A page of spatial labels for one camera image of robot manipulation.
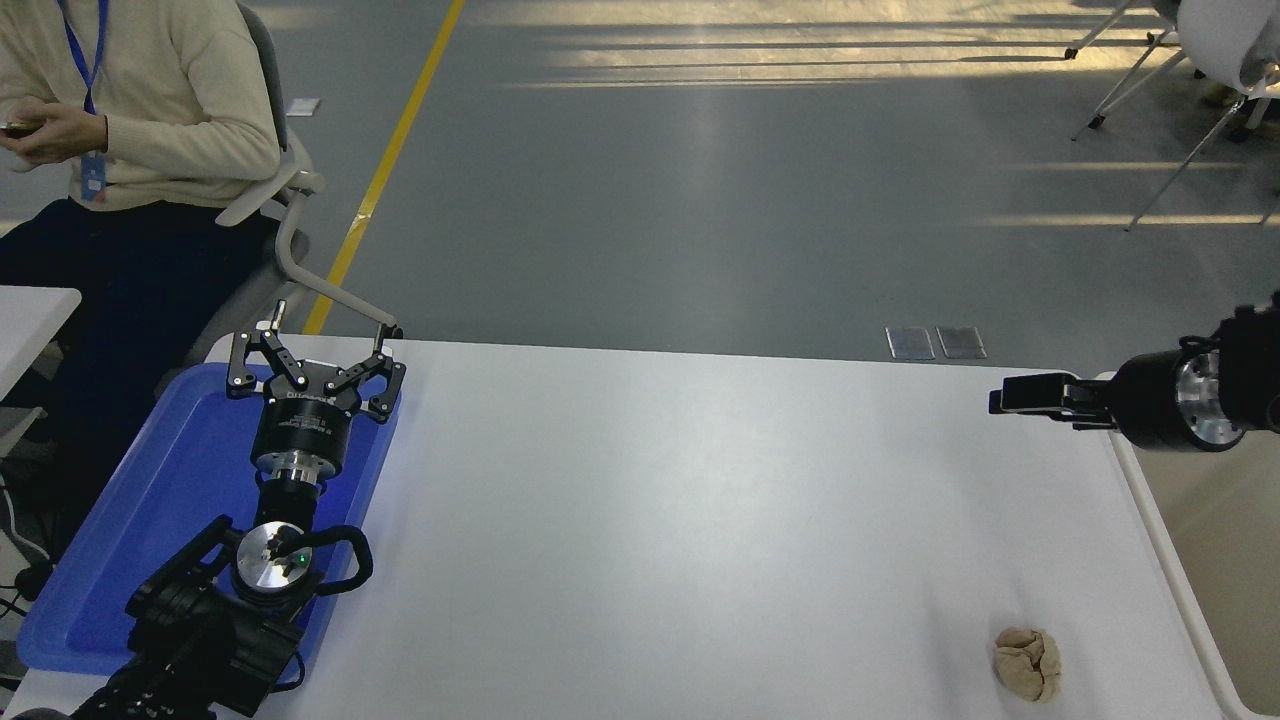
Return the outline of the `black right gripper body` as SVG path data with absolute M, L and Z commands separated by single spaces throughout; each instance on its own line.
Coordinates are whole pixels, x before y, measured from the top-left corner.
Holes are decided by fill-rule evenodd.
M 1108 380 L 1108 413 L 1134 446 L 1161 452 L 1194 452 L 1198 446 L 1176 400 L 1184 354 L 1143 354 L 1124 363 Z

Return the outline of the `person's hand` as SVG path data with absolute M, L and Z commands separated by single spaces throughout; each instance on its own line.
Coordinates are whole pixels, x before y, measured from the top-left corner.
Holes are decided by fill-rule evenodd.
M 12 120 L 37 126 L 32 135 L 23 138 L 4 135 L 1 140 L 5 150 L 32 167 L 109 150 L 108 118 L 90 114 L 79 106 L 23 97 L 13 108 Z

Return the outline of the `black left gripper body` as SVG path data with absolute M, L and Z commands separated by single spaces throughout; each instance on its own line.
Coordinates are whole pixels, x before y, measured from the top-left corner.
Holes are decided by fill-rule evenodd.
M 329 395 L 326 386 L 339 383 L 346 372 L 328 363 L 302 361 L 308 382 L 297 389 L 283 374 L 268 380 L 265 404 L 250 460 L 266 462 L 273 455 L 293 451 L 311 454 L 325 462 L 343 462 L 349 447 L 360 395 L 340 389 Z

